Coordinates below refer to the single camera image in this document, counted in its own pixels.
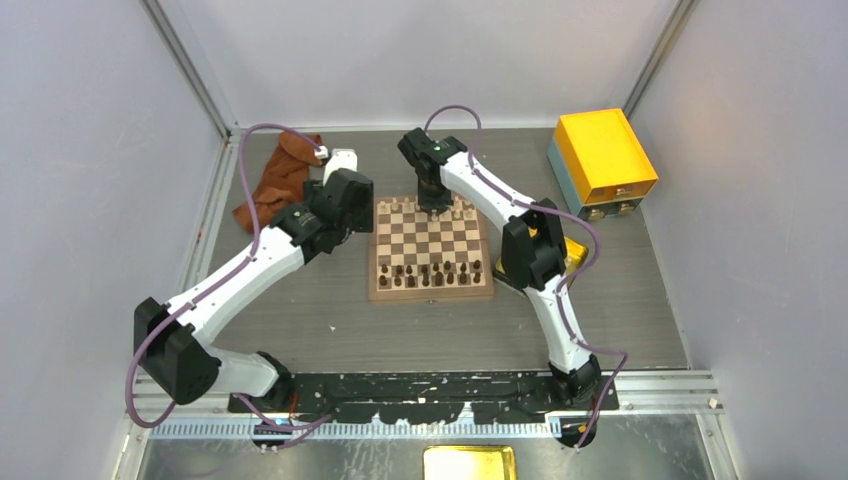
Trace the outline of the gold metal tin tray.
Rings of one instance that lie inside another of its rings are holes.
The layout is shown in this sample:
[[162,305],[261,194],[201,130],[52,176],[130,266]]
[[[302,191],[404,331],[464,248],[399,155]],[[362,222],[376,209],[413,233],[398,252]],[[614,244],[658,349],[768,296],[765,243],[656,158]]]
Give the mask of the gold metal tin tray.
[[[566,268],[565,275],[572,275],[587,260],[589,249],[583,244],[573,240],[568,236],[564,237],[564,245],[566,249],[566,255],[564,257],[564,265]],[[503,260],[501,257],[498,257],[494,263],[493,278],[495,281],[511,289],[512,291],[515,291],[521,295],[524,294],[524,291],[520,289],[517,284],[513,280],[511,280],[510,277],[506,274],[505,268],[503,266]]]

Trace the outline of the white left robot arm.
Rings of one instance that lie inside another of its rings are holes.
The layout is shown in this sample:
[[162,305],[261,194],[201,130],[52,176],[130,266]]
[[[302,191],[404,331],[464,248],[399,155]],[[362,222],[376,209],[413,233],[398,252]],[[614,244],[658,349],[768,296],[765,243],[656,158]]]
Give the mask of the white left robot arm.
[[140,366],[177,405],[208,393],[241,394],[277,413],[290,403],[289,370],[266,352],[242,354],[214,347],[223,328],[265,290],[331,253],[353,233],[373,230],[374,185],[349,168],[324,181],[307,180],[303,201],[280,210],[257,241],[165,303],[152,298],[134,312]]

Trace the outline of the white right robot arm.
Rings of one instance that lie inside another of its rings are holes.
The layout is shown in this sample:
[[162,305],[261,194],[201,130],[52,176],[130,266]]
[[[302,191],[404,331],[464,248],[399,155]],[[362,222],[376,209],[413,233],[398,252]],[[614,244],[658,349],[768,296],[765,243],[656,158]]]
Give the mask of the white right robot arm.
[[601,368],[569,298],[562,212],[552,201],[535,201],[497,178],[454,137],[437,141],[415,128],[398,149],[421,185],[461,195],[501,229],[501,264],[542,327],[556,400],[567,410],[582,409],[594,396]]

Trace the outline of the brown cloth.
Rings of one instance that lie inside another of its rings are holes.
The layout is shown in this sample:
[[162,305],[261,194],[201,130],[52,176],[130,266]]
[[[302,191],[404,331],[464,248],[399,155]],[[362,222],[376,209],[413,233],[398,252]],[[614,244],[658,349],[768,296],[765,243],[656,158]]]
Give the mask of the brown cloth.
[[245,193],[249,191],[245,170],[247,140],[254,132],[271,129],[281,130],[275,150],[251,196],[232,211],[236,222],[250,234],[254,233],[254,224],[262,229],[284,207],[303,201],[310,168],[324,165],[325,158],[319,150],[325,144],[319,134],[302,134],[272,123],[254,125],[244,132],[238,150],[238,172]]

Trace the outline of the wooden chessboard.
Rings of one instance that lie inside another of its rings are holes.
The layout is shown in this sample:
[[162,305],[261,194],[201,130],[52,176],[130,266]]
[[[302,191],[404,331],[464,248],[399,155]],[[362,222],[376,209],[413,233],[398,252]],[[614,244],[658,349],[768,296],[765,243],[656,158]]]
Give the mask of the wooden chessboard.
[[[401,208],[391,211],[392,199],[397,197]],[[403,202],[409,198],[413,211],[403,212]],[[388,214],[380,214],[381,201],[389,205]],[[462,211],[461,219],[453,218],[454,210]],[[494,280],[487,242],[487,219],[468,200],[455,194],[451,219],[442,221],[443,213],[427,213],[419,209],[414,196],[381,197],[375,200],[374,231],[370,235],[368,252],[368,296],[373,303],[441,302],[451,300],[488,300],[494,296]],[[465,210],[473,210],[474,218],[465,219]],[[389,272],[381,273],[386,264]],[[397,275],[397,265],[404,274]],[[414,288],[407,287],[408,265],[415,267]],[[381,288],[384,275],[388,286]],[[401,287],[394,278],[403,277]]]

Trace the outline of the yellow drawer box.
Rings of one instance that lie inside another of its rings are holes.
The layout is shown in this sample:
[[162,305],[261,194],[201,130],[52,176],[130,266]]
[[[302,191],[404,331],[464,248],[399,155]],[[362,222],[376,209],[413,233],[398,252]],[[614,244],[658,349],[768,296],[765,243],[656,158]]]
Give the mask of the yellow drawer box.
[[635,211],[659,180],[620,108],[560,116],[547,158],[568,211],[586,221]]

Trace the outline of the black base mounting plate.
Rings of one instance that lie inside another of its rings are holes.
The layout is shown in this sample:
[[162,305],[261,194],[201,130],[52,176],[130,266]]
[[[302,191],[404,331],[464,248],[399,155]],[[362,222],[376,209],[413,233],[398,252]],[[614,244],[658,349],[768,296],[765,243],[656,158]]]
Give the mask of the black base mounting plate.
[[247,413],[256,407],[266,415],[292,413],[305,422],[328,415],[343,424],[378,419],[389,425],[451,424],[469,412],[474,424],[486,425],[542,423],[552,412],[584,417],[595,406],[619,406],[607,376],[586,397],[570,399],[549,371],[530,370],[290,374],[268,398],[232,395],[228,410]]

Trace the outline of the gold tin lid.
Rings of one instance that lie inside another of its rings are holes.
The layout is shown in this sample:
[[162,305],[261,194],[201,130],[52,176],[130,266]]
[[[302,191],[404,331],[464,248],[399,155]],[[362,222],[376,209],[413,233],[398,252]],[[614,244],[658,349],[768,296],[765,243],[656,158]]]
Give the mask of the gold tin lid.
[[438,445],[422,455],[424,480],[516,480],[515,453],[510,446]]

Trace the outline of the aluminium front rail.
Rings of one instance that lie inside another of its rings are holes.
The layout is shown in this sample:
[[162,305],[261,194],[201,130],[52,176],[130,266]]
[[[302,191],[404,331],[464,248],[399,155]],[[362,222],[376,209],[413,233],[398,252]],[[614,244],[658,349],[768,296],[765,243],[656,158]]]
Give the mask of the aluminium front rail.
[[587,445],[604,419],[723,414],[706,371],[625,371],[603,377],[583,400],[531,371],[304,373],[278,411],[251,412],[235,396],[210,394],[175,409],[159,426],[129,425],[127,444],[147,440],[245,440],[275,450],[295,440],[553,438]]

